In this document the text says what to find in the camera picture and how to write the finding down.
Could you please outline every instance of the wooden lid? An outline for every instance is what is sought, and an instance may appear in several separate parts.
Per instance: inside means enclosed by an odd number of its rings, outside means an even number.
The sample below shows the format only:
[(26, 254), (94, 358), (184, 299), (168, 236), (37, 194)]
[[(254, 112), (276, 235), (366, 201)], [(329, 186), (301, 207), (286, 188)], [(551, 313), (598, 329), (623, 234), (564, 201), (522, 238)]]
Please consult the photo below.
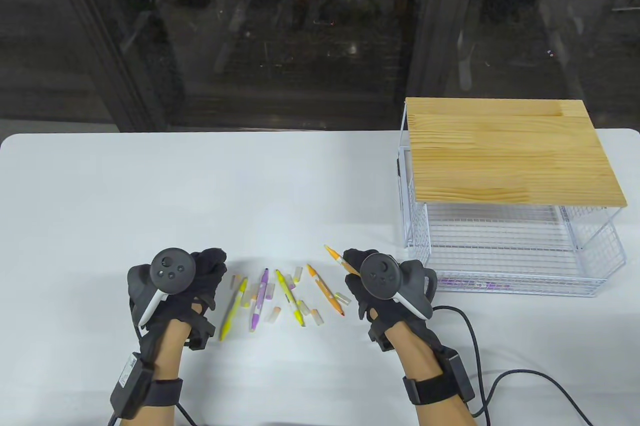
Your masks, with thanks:
[(580, 100), (407, 98), (420, 202), (627, 205)]

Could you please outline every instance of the wire basket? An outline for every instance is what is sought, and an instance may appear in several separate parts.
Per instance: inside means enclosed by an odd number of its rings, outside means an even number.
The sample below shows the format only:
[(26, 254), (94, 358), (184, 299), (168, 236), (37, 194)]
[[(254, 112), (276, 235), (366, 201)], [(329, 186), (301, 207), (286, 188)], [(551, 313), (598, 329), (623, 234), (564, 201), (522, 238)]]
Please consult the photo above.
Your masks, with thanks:
[(441, 290), (594, 296), (626, 263), (619, 209), (420, 203), (410, 156), (400, 145), (404, 238)]

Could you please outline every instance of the black cable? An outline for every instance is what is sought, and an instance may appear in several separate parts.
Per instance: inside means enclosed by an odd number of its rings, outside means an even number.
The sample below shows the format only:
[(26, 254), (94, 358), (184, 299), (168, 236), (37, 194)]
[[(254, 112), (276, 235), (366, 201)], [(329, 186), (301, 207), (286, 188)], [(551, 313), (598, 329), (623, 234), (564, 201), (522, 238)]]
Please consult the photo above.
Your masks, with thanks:
[(491, 401), (491, 398), (494, 396), (494, 392), (496, 392), (496, 386), (498, 385), (498, 382), (502, 380), (502, 378), (505, 378), (510, 374), (516, 374), (516, 373), (534, 374), (536, 376), (542, 376), (542, 378), (549, 380), (551, 383), (553, 383), (553, 385), (556, 388), (560, 390), (560, 392), (562, 392), (564, 397), (567, 398), (567, 401), (571, 403), (571, 406), (573, 406), (576, 412), (578, 412), (578, 414), (584, 420), (584, 422), (588, 424), (588, 426), (594, 426), (594, 424), (591, 421), (589, 421), (589, 419), (585, 416), (583, 411), (578, 407), (578, 405), (576, 404), (574, 399), (571, 397), (571, 395), (567, 393), (567, 391), (560, 385), (560, 383), (558, 383), (556, 380), (551, 378), (551, 376), (549, 376), (548, 374), (541, 373), (540, 371), (534, 371), (533, 369), (510, 369), (509, 371), (505, 371), (504, 373), (501, 373), (498, 376), (498, 378), (496, 378), (495, 381), (493, 382), (493, 385), (491, 386), (491, 390), (489, 390), (489, 396), (487, 396), (487, 399), (486, 399), (486, 405), (483, 406), (482, 408), (487, 408), (489, 406), (489, 401)]
[(489, 416), (488, 416), (489, 401), (491, 401), (491, 399), (494, 397), (494, 392), (496, 392), (496, 387), (498, 386), (498, 383), (500, 382), (500, 380), (502, 380), (502, 378), (506, 378), (510, 374), (525, 373), (525, 374), (534, 374), (535, 376), (540, 376), (542, 378), (545, 378), (546, 380), (549, 380), (556, 388), (560, 390), (560, 392), (564, 395), (567, 401), (571, 403), (571, 406), (573, 406), (574, 410), (576, 410), (576, 412), (580, 415), (580, 417), (587, 424), (587, 426), (594, 426), (594, 424), (586, 417), (583, 411), (578, 407), (578, 404), (576, 403), (576, 401), (571, 397), (569, 393), (567, 393), (567, 390), (565, 390), (560, 385), (560, 383), (558, 383), (556, 380), (551, 378), (551, 376), (549, 376), (548, 374), (544, 374), (544, 373), (541, 373), (540, 371), (535, 371), (533, 369), (510, 369), (508, 371), (500, 373), (498, 375), (498, 378), (496, 378), (495, 381), (493, 382), (493, 385), (491, 385), (491, 389), (489, 390), (489, 396), (487, 396), (485, 400), (485, 386), (482, 381), (482, 368), (480, 365), (480, 349), (478, 348), (478, 342), (476, 341), (476, 334), (474, 333), (474, 329), (471, 327), (471, 321), (469, 321), (469, 318), (462, 310), (459, 310), (458, 308), (455, 308), (455, 307), (443, 305), (443, 306), (437, 306), (433, 310), (434, 311), (437, 311), (437, 310), (455, 311), (460, 316), (462, 316), (462, 319), (464, 319), (464, 322), (466, 323), (467, 328), (469, 328), (469, 333), (471, 334), (471, 340), (473, 341), (473, 351), (475, 352), (475, 364), (478, 369), (478, 386), (480, 389), (480, 399), (482, 400), (482, 408), (480, 408), (480, 410), (478, 410), (477, 413), (474, 413), (471, 416), (473, 416), (474, 418), (477, 418), (482, 413), (484, 413), (484, 416), (487, 419), (487, 424), (489, 424)]
[(176, 406), (178, 407), (178, 409), (182, 413), (182, 416), (184, 416), (184, 418), (187, 420), (187, 423), (190, 424), (190, 426), (198, 426), (196, 424), (196, 422), (189, 416), (189, 413), (187, 413), (185, 408), (183, 408), (182, 404), (178, 403), (178, 404), (176, 404)]
[[(491, 426), (491, 419), (489, 418), (489, 408), (485, 407), (486, 405), (489, 404), (489, 402), (487, 401), (487, 397), (485, 396), (485, 383), (482, 379), (482, 365), (480, 364), (480, 348), (478, 348), (478, 340), (476, 339), (476, 333), (474, 332), (474, 328), (473, 326), (471, 326), (471, 321), (469, 321), (469, 318), (464, 313), (464, 311), (458, 308), (450, 307), (446, 305), (440, 305), (440, 306), (434, 307), (433, 309), (433, 311), (438, 311), (438, 310), (449, 310), (449, 311), (457, 312), (460, 316), (462, 316), (462, 319), (466, 323), (466, 327), (469, 328), (469, 334), (471, 335), (471, 342), (473, 342), (473, 351), (475, 351), (475, 367), (478, 370), (478, 389), (480, 390), (480, 401), (482, 401), (482, 408), (484, 409), (484, 419), (486, 420), (486, 426)], [(473, 415), (474, 418), (478, 416), (480, 416), (480, 412)]]
[(107, 423), (107, 426), (114, 426), (117, 420), (118, 420), (118, 417), (116, 416), (116, 413), (112, 414), (111, 418), (109, 419), (109, 422)]
[[(184, 416), (187, 422), (190, 424), (190, 426), (198, 426), (194, 421), (194, 419), (189, 416), (189, 413), (187, 413), (187, 410), (183, 408), (182, 404), (178, 403), (176, 404), (176, 406), (182, 413), (182, 416)], [(107, 426), (115, 426), (117, 420), (118, 420), (118, 417), (116, 416), (116, 413), (112, 414), (111, 418), (109, 419), (109, 422), (107, 423)]]

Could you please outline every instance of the forearm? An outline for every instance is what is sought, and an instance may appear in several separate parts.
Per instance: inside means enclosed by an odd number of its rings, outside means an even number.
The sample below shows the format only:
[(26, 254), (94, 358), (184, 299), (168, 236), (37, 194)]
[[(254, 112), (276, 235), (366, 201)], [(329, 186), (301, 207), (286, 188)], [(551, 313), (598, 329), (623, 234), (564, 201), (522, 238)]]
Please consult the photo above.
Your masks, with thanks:
[[(432, 350), (405, 323), (397, 323), (386, 332), (400, 358), (409, 380), (424, 381), (442, 374)], [(439, 403), (416, 406), (420, 426), (476, 426), (459, 396)]]
[[(160, 350), (153, 369), (154, 380), (175, 380), (178, 378), (180, 360), (183, 357), (185, 341), (191, 332), (189, 324), (171, 320), (160, 343)], [(176, 408), (174, 406), (140, 409), (132, 420), (122, 420), (122, 426), (174, 426)]]

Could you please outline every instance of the white label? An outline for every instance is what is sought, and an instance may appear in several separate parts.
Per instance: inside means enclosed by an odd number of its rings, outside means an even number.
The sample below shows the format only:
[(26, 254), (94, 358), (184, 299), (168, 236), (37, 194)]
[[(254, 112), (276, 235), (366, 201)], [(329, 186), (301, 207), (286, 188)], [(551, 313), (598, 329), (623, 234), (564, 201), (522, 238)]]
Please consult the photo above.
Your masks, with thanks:
[(135, 356), (133, 356), (133, 353), (132, 353), (131, 356), (126, 361), (126, 364), (124, 365), (124, 369), (122, 370), (122, 373), (118, 380), (118, 383), (121, 385), (121, 387), (124, 388), (124, 385), (127, 384), (129, 375), (133, 371), (133, 367), (136, 365), (137, 362), (138, 360), (135, 358)]

